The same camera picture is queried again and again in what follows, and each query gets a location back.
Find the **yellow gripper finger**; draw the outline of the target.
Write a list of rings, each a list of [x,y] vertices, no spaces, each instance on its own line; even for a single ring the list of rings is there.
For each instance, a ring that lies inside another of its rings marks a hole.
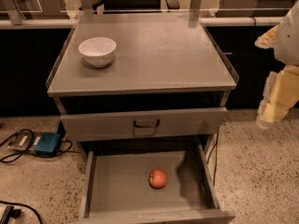
[[[266,33],[259,36],[254,45],[261,49],[273,49],[276,46],[276,35],[278,26],[274,26],[269,29]]]
[[[299,66],[286,65],[280,72],[270,72],[263,89],[256,124],[269,129],[281,122],[299,102]]]

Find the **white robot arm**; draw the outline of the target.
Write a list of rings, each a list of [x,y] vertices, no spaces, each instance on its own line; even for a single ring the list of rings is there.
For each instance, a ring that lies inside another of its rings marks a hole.
[[[255,41],[255,46],[273,49],[284,68],[270,72],[263,88],[256,124],[269,129],[281,122],[299,102],[299,2],[283,20]]]

